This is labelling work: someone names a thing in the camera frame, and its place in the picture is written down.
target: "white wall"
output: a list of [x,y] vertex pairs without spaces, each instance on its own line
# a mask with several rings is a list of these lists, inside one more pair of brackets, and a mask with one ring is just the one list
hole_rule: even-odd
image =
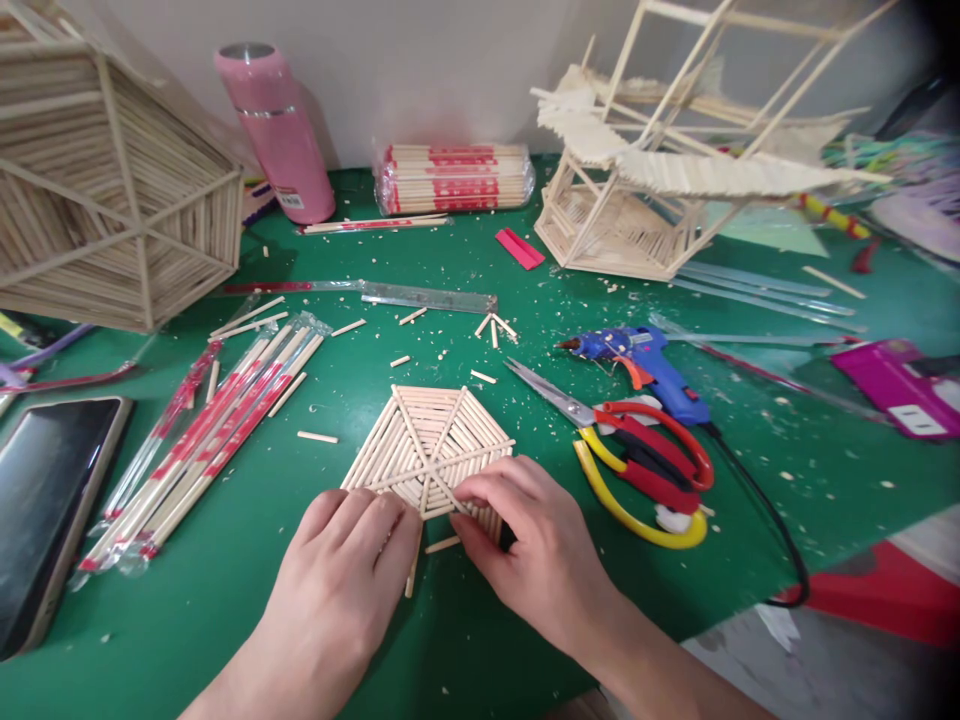
[[[528,89],[552,87],[593,32],[591,64],[610,72],[636,7],[635,0],[61,1],[138,69],[167,80],[174,104],[246,157],[213,53],[238,40],[276,45],[306,90],[331,167],[368,165],[377,142],[522,141],[535,151],[557,149],[536,128]],[[629,72],[642,66],[667,78],[691,35],[674,21],[649,22]],[[808,47],[734,32],[724,91],[741,102],[765,99],[762,91]],[[843,52],[798,111],[879,104],[882,115],[931,53],[909,10],[898,6]]]

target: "scissors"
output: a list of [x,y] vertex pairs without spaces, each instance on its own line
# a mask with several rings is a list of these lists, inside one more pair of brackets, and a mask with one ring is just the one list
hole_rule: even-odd
[[[604,403],[602,410],[594,410],[513,358],[508,358],[504,364],[577,427],[582,439],[574,442],[574,448],[587,481],[601,504],[621,524],[644,540],[674,550],[691,548],[703,542],[707,520],[700,509],[700,493],[713,487],[713,464],[689,430],[662,410],[643,403]],[[656,418],[687,452],[623,413]],[[614,437],[626,448],[625,459],[618,458],[601,442],[593,427],[597,422],[615,428]],[[603,460],[617,477],[657,503],[657,523],[666,532],[637,520],[624,510],[607,488],[593,454]]]

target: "blue glue gun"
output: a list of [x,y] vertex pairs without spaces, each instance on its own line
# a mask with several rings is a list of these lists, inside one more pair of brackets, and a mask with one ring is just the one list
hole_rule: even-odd
[[709,423],[710,408],[663,357],[666,346],[667,339],[653,326],[583,333],[557,345],[588,360],[622,363],[630,373],[634,389],[649,386],[667,412],[679,422],[684,425]]

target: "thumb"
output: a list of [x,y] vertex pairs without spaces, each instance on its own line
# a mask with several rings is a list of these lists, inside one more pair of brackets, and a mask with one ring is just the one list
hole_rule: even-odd
[[453,513],[450,515],[450,525],[460,537],[467,557],[499,594],[506,579],[505,574],[510,571],[507,556],[493,544],[493,540],[470,515]]

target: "pink water bottle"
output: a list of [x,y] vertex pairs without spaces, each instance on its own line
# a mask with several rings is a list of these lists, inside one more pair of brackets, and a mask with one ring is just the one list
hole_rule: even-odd
[[280,52],[266,43],[235,43],[217,52],[214,65],[287,217],[309,225],[333,215],[327,168]]

